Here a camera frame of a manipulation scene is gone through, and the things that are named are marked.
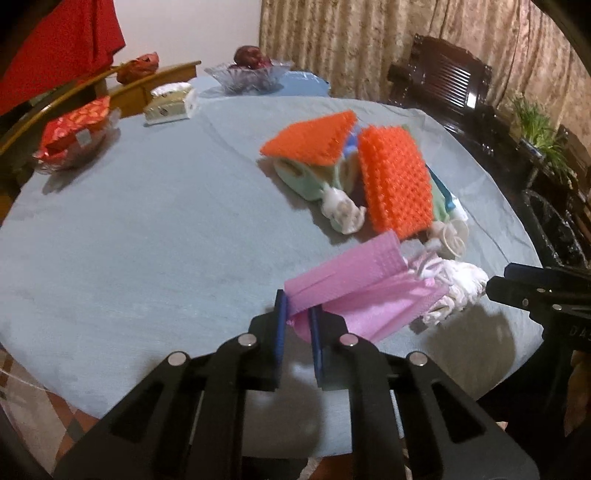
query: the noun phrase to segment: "black clamp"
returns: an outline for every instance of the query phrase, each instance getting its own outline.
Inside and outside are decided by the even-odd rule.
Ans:
[[[64,456],[61,480],[236,480],[247,390],[279,386],[287,297],[215,353],[171,353]]]
[[[591,352],[591,275],[565,267],[538,268],[511,263],[503,277],[492,277],[489,299],[530,313],[544,327],[543,338],[554,338],[569,349]]]
[[[535,463],[427,355],[382,353],[342,317],[309,311],[323,390],[349,390],[356,480],[406,478],[394,392],[414,479],[535,480]]]

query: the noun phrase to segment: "metal screw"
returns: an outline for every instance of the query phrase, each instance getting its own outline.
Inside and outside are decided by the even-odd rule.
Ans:
[[[168,356],[168,363],[173,367],[178,367],[187,361],[187,355],[182,352],[174,352]]]
[[[423,365],[426,365],[429,360],[427,358],[427,355],[425,355],[422,352],[413,352],[410,354],[408,359],[413,365],[416,365],[417,367],[422,367]]]
[[[238,343],[242,346],[252,346],[256,343],[256,336],[251,333],[243,333],[238,337]]]
[[[355,346],[359,343],[359,339],[352,333],[344,333],[340,336],[339,342],[345,346]]]

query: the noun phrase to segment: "potted plant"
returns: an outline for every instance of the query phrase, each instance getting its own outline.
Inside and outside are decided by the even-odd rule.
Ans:
[[[526,188],[532,187],[534,182],[541,184],[539,191],[543,196],[552,201],[550,196],[558,187],[565,190],[573,188],[572,179],[576,173],[567,165],[564,152],[556,142],[556,131],[550,125],[550,118],[544,113],[537,102],[528,101],[523,95],[517,95],[512,99],[515,114],[519,120],[520,139],[517,149],[520,156],[528,158],[533,163],[528,177]],[[538,173],[542,171],[547,179],[539,179]]]

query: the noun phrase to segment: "gray tablecloth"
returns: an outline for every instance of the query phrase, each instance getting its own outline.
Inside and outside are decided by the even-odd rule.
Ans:
[[[235,98],[189,121],[121,137],[76,174],[36,174],[0,229],[0,342],[49,389],[101,416],[169,352],[192,356],[240,334],[284,280],[359,240],[333,232],[260,159],[260,146],[303,119],[353,109],[362,124],[410,126],[434,172],[470,214],[465,260],[489,275],[538,265],[491,178],[420,111],[325,98]],[[406,327],[379,347],[429,354],[471,395],[522,365],[540,328],[483,299],[440,327]],[[281,388],[251,393],[244,452],[350,450],[348,398],[322,393],[307,344],[289,333]]]

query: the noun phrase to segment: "red fruit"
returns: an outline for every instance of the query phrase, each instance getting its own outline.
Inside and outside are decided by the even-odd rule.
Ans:
[[[259,47],[244,45],[236,50],[234,61],[241,67],[255,70],[259,63],[263,61],[263,55]]]
[[[271,59],[267,56],[264,56],[256,67],[257,69],[266,69],[272,66],[273,64],[271,63]]]

